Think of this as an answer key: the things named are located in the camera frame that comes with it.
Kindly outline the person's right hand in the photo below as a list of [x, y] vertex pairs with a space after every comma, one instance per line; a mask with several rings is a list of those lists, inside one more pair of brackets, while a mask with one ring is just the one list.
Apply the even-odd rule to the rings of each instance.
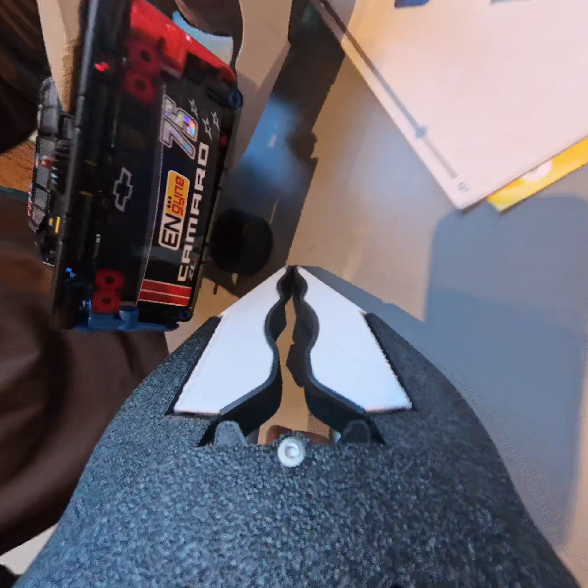
[[278, 424], [273, 424], [268, 428], [265, 443], [269, 445], [284, 440], [287, 437], [304, 439], [305, 443], [313, 445], [330, 445], [332, 443], [328, 436], [326, 437], [310, 431], [292, 430]]

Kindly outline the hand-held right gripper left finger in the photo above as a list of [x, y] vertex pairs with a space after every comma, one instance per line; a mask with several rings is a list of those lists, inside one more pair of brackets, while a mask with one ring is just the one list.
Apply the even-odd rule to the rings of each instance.
[[277, 378], [291, 268], [285, 266], [219, 315], [173, 405], [175, 414], [223, 416]]

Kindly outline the toy brick race car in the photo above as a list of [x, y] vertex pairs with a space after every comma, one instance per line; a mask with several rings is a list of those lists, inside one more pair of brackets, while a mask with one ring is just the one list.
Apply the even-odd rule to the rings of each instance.
[[243, 106], [226, 36], [156, 1], [79, 1], [68, 105], [43, 82], [29, 225], [60, 329], [170, 332], [192, 318]]

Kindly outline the open instruction booklet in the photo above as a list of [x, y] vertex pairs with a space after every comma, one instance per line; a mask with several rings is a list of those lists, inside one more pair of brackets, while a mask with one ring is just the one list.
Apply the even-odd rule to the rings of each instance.
[[587, 166], [587, 1], [313, 1], [457, 209]]

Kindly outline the grey desk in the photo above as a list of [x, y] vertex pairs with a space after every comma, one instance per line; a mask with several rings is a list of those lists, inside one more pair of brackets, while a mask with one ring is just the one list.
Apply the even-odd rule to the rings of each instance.
[[221, 207], [265, 218], [250, 278], [209, 272], [206, 318], [285, 264], [393, 327], [472, 405], [538, 528], [587, 585], [587, 170], [500, 214], [460, 212], [310, 1], [243, 1], [264, 81]]

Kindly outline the black toy tire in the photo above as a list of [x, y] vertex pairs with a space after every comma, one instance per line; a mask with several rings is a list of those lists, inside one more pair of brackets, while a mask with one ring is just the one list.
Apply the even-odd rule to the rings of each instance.
[[212, 227], [209, 255], [223, 272], [255, 275], [268, 263], [272, 248], [268, 221], [244, 210], [225, 210]]

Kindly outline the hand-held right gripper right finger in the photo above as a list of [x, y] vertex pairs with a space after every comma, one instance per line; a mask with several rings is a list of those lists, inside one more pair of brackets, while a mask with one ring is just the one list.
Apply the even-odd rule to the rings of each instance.
[[356, 414], [411, 410], [366, 313], [301, 266], [294, 267], [293, 278], [306, 389]]

